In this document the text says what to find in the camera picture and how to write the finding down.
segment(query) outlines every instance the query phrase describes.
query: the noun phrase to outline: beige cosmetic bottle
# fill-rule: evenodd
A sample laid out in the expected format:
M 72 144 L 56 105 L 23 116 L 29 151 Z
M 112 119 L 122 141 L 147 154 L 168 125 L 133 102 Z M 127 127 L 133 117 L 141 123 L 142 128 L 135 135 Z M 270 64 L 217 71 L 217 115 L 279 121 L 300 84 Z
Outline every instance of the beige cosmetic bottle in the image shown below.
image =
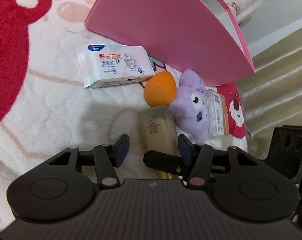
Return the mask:
M 155 106 L 139 112 L 138 122 L 145 152 L 154 150 L 179 155 L 174 119 L 167 106 Z M 158 178 L 176 179 L 179 177 L 159 171 Z

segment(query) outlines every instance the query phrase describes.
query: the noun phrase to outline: cartoon bear illustration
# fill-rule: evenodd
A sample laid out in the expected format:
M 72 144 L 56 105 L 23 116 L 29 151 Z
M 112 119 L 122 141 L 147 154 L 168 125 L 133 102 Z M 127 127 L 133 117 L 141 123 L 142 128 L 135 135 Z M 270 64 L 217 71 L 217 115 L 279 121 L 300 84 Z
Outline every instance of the cartoon bear illustration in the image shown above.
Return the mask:
M 131 54 L 125 53 L 124 54 L 124 62 L 126 64 L 124 66 L 124 74 L 126 76 L 131 76 L 130 71 L 136 71 L 136 60 L 132 59 L 132 55 Z
M 235 82 L 218 86 L 217 91 L 226 100 L 230 134 L 238 139 L 243 138 L 245 136 L 245 124 L 240 96 Z
M 34 8 L 26 8 L 16 0 L 0 0 L 0 121 L 14 104 L 26 75 L 28 25 L 43 17 L 51 5 L 52 0 L 38 0 Z

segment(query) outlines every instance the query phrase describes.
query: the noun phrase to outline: stuffed animal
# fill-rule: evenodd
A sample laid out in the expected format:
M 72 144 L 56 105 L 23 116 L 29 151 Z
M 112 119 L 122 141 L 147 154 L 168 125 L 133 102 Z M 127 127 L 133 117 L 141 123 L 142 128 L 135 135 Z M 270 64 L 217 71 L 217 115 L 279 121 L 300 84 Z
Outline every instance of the stuffed animal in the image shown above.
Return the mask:
M 204 97 L 202 79 L 188 69 L 180 78 L 175 100 L 169 105 L 176 124 L 194 136 L 196 143 L 205 143 L 209 137 L 209 111 Z

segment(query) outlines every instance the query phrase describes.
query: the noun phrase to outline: qr code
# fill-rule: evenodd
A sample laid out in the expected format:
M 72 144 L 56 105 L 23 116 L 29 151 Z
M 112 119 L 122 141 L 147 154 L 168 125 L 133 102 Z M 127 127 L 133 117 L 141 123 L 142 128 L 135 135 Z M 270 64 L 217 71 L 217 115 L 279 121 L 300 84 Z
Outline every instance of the qr code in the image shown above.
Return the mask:
M 220 104 L 220 98 L 217 95 L 214 95 L 214 101 L 216 101 L 218 104 Z

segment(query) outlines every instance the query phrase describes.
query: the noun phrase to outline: pink box lid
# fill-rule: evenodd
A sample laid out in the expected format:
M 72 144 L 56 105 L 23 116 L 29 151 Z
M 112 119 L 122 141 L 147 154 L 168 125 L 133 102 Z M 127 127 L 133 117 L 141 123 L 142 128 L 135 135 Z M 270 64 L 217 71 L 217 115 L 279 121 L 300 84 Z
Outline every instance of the pink box lid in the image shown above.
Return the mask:
M 97 0 L 86 27 L 121 44 L 143 46 L 179 71 L 192 69 L 208 86 L 253 75 L 232 12 L 223 0 L 208 1 L 222 13 L 214 15 L 203 0 Z

